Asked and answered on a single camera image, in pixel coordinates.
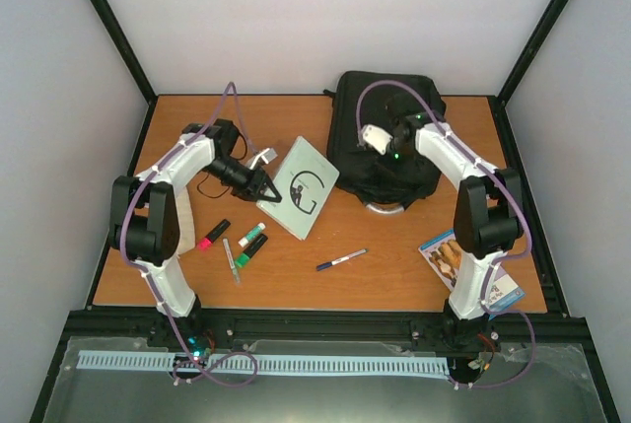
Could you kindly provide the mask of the black student backpack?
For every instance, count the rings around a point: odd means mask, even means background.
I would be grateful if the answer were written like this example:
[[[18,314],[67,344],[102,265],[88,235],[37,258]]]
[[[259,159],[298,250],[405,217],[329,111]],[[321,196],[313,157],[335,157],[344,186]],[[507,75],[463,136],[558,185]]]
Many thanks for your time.
[[[346,71],[332,98],[326,157],[338,170],[336,186],[365,204],[400,205],[432,195],[440,170],[415,148],[409,120],[438,120],[447,107],[423,75]]]

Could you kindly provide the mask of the grey notebook with G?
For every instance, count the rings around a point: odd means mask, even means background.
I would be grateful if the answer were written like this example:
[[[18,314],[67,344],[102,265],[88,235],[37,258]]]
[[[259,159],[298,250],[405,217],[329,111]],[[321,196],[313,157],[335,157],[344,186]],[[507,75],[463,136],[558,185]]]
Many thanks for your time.
[[[256,206],[298,240],[305,240],[339,177],[339,170],[306,138],[298,136],[273,180],[280,202]]]

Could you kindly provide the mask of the dog picture book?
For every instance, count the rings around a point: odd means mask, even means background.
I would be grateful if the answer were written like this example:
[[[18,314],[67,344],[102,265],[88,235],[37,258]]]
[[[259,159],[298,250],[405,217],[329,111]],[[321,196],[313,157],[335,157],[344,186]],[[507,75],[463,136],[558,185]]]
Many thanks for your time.
[[[502,266],[492,263],[504,252],[478,259],[460,248],[453,230],[421,245],[419,252],[449,289],[448,309],[457,319],[476,319],[488,311],[497,314],[526,295]]]

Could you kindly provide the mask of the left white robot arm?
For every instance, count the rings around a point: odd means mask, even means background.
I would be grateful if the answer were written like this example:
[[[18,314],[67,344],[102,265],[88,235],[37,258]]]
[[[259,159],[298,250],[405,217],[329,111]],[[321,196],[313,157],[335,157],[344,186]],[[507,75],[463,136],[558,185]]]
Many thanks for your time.
[[[191,123],[175,145],[153,166],[136,176],[120,176],[112,186],[109,245],[139,271],[159,313],[173,319],[170,333],[183,346],[205,334],[201,303],[181,270],[177,197],[205,172],[243,201],[278,203],[282,196],[264,165],[276,157],[271,148],[256,151],[246,163],[232,156],[244,134],[227,119]]]

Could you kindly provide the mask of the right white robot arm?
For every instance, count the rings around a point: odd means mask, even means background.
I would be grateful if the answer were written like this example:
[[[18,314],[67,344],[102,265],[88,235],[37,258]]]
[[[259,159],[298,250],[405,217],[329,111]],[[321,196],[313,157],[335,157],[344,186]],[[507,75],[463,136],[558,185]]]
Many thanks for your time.
[[[453,230],[461,259],[444,308],[443,336],[446,344],[461,348],[485,329],[493,314],[492,282],[502,262],[512,258],[515,241],[526,236],[531,248],[521,180],[514,170],[501,170],[479,157],[422,98],[396,95],[386,109],[392,131],[377,151],[395,156],[413,146],[456,189]]]

